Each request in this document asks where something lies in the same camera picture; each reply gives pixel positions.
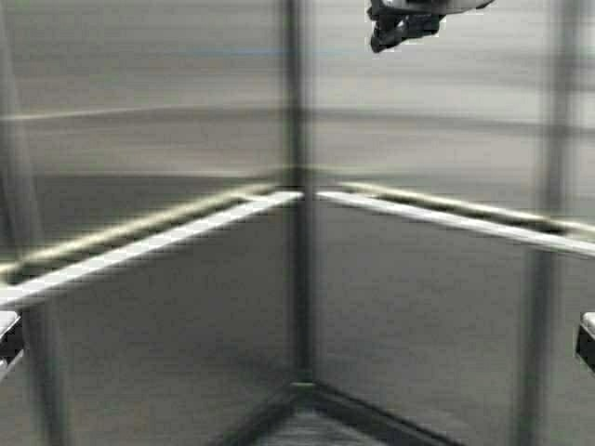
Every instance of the metal wall panel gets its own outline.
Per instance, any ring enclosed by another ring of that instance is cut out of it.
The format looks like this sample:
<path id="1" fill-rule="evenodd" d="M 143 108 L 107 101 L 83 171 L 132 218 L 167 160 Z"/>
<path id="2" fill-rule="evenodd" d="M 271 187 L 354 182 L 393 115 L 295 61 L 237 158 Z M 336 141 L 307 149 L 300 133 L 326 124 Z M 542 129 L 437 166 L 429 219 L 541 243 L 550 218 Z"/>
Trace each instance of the metal wall panel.
<path id="1" fill-rule="evenodd" d="M 375 55 L 365 2 L 313 2 L 316 166 L 334 180 L 534 208 L 550 3 L 495 2 Z"/>
<path id="2" fill-rule="evenodd" d="M 287 215 L 54 297 L 74 444 L 206 444 L 291 378 Z M 30 413 L 7 395 L 0 430 L 18 421 L 10 444 L 28 446 Z"/>
<path id="3" fill-rule="evenodd" d="M 46 243 L 285 164 L 271 0 L 5 0 Z"/>
<path id="4" fill-rule="evenodd" d="M 322 379 L 465 444 L 512 444 L 528 250 L 329 204 L 319 216 Z"/>

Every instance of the elevator floor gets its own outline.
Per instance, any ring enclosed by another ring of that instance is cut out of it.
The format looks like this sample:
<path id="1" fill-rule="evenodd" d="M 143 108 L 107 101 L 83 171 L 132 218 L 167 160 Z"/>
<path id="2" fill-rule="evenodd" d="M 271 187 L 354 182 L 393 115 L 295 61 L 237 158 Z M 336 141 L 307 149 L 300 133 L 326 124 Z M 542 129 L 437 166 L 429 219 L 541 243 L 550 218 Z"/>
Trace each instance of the elevator floor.
<path id="1" fill-rule="evenodd" d="M 301 411 L 256 446 L 382 446 L 355 429 L 314 411 Z"/>

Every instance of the stainless steel wall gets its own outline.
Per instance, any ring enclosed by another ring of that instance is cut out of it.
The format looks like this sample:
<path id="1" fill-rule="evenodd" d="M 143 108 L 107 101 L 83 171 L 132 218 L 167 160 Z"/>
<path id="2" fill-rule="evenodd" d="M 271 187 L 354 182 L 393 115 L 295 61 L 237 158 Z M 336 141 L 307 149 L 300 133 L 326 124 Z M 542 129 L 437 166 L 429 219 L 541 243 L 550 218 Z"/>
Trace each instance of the stainless steel wall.
<path id="1" fill-rule="evenodd" d="M 277 3 L 4 2 L 47 243 L 279 181 Z"/>
<path id="2" fill-rule="evenodd" d="M 312 156 L 320 190 L 342 181 L 534 212 L 543 195 L 558 2 L 496 1 L 439 34 L 374 55 L 358 1 L 311 2 Z M 567 215 L 593 219 L 593 20 L 583 26 Z M 513 444 L 530 251 L 321 203 L 321 374 L 467 444 Z M 564 258 L 540 444 L 587 445 L 592 376 L 574 357 L 591 265 Z"/>
<path id="3" fill-rule="evenodd" d="M 16 101 L 1 118 L 24 135 L 10 143 L 32 161 L 41 244 L 284 180 L 278 2 L 2 8 Z M 204 444 L 290 378 L 287 214 L 53 297 L 74 444 Z M 2 441 L 13 445 L 39 440 L 27 362 L 0 383 Z"/>

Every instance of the vertical metal strip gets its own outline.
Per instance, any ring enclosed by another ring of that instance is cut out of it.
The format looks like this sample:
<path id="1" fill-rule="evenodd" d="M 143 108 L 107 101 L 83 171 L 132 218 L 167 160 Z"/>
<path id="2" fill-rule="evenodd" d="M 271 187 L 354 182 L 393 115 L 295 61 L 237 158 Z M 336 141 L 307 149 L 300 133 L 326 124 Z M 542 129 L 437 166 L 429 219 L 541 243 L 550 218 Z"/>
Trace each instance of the vertical metal strip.
<path id="1" fill-rule="evenodd" d="M 23 129 L 4 119 L 17 111 L 17 104 L 4 10 L 0 5 L 0 206 L 7 215 L 8 236 L 15 255 L 23 259 L 31 248 L 39 246 L 42 237 Z M 45 303 L 21 316 L 26 362 L 42 435 L 51 446 L 69 446 L 55 311 L 52 303 Z"/>
<path id="2" fill-rule="evenodd" d="M 564 213 L 566 180 L 569 174 L 569 137 L 575 65 L 581 14 L 586 0 L 553 2 L 554 55 L 551 72 L 549 122 L 543 163 L 540 209 L 550 216 Z M 542 250 L 531 253 L 527 302 L 524 310 L 525 337 L 519 381 L 519 411 L 515 426 L 518 446 L 540 444 L 541 421 L 546 415 L 549 384 L 549 353 L 558 314 L 560 259 Z"/>
<path id="3" fill-rule="evenodd" d="M 284 0 L 286 75 L 288 94 L 288 146 L 290 158 L 289 187 L 303 192 L 302 200 L 293 208 L 292 250 L 294 283 L 294 346 L 297 380 L 310 382 L 314 377 L 313 291 L 314 267 L 312 251 L 314 232 L 314 190 L 310 178 L 309 147 L 306 124 L 306 88 L 304 67 L 307 51 L 302 46 L 302 27 L 306 11 L 304 0 Z"/>

